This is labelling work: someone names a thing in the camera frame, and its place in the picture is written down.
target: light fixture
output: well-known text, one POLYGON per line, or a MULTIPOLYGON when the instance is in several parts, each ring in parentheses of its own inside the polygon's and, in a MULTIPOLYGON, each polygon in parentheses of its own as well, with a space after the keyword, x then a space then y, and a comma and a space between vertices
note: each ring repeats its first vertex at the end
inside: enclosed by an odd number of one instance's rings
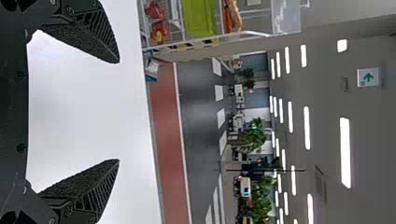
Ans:
POLYGON ((279 207, 279 193, 275 191, 275 206, 279 207))
POLYGON ((270 113, 274 113, 274 102, 273 97, 270 95, 270 113))
POLYGON ((271 77, 275 80, 275 60, 271 59, 271 77))
POLYGON ((288 193, 285 191, 283 193, 283 200, 284 200, 284 205, 285 205, 285 215, 289 215, 289 198, 288 198, 288 193))
POLYGON ((347 189, 352 186, 350 166, 350 127, 349 119, 340 118, 340 142, 341 142, 341 181, 347 189))
POLYGON ((280 145, 279 145, 279 138, 276 139, 276 156, 280 156, 280 145))
POLYGON ((279 52, 276 53, 276 72, 277 72, 277 77, 280 77, 281 71, 280 71, 280 53, 279 52))
POLYGON ((282 166, 283 171, 286 172, 286 150, 282 149, 282 166))
POLYGON ((305 148, 311 149, 311 127, 309 122, 309 107, 304 107, 304 135, 305 135, 305 148))
POLYGON ((296 185, 296 167, 291 166, 291 194, 293 196, 297 195, 297 185, 296 185))
POLYGON ((277 192, 282 193, 282 176, 277 175, 277 192))
POLYGON ((306 45, 301 45, 301 67, 306 67, 306 45))
POLYGON ((279 119, 280 119, 280 123, 283 123, 283 100, 279 99, 279 119))
POLYGON ((272 142, 273 142, 273 147, 276 147, 276 143, 275 143, 275 132, 274 131, 272 131, 271 132, 271 134, 272 134, 272 142))
POLYGON ((283 208, 279 208, 279 219, 280 219, 280 224, 284 224, 283 208))
POLYGON ((341 39, 337 41, 337 51, 339 53, 344 52, 347 50, 347 40, 341 39))
POLYGON ((308 205, 308 224, 314 224, 314 199, 311 194, 307 194, 307 205, 308 205))
POLYGON ((293 125, 293 106, 291 101, 288 102, 288 112, 289 112, 289 132, 293 133, 294 125, 293 125))
POLYGON ((290 74, 290 53, 289 53, 289 47, 285 47, 285 64, 286 64, 286 73, 290 74))
POLYGON ((277 99, 274 97, 274 116, 277 118, 277 99))

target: red floor stripe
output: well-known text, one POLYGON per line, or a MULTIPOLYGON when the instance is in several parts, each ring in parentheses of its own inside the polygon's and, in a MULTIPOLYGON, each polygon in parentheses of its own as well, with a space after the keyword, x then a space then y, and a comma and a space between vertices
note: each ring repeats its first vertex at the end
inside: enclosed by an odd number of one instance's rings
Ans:
POLYGON ((150 83, 166 224, 188 224, 182 148, 173 65, 164 63, 159 82, 150 83))

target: green exit sign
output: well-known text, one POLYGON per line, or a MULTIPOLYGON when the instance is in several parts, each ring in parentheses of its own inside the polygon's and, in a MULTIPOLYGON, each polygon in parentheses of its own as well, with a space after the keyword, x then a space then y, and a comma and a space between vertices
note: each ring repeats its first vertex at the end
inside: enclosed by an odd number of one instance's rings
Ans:
POLYGON ((380 75, 379 67, 358 69, 358 87, 365 88, 379 86, 380 75))

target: white wall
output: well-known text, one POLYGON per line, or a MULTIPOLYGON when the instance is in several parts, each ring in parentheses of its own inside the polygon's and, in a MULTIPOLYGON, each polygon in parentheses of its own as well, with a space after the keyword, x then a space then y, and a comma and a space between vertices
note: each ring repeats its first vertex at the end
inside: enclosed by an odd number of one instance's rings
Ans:
POLYGON ((393 0, 310 0, 310 3, 311 8, 302 9, 303 28, 386 16, 396 11, 393 0))
POLYGON ((270 87, 270 82, 269 81, 259 81, 259 82, 255 82, 255 85, 254 85, 253 89, 268 88, 268 87, 270 87))
POLYGON ((270 108, 254 108, 254 109, 245 109, 245 121, 251 122, 253 119, 261 118, 264 120, 271 120, 270 116, 270 108))
POLYGON ((136 1, 102 3, 120 64, 104 63, 41 32, 28 46, 27 178, 40 191, 118 158, 119 176, 100 223, 161 223, 136 1))

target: green panel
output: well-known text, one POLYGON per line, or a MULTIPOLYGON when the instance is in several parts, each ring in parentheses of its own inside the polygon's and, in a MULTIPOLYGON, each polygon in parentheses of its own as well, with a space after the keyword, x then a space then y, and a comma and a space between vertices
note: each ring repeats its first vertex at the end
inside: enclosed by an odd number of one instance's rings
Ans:
POLYGON ((184 26, 194 37, 216 34, 215 0, 182 0, 184 26))

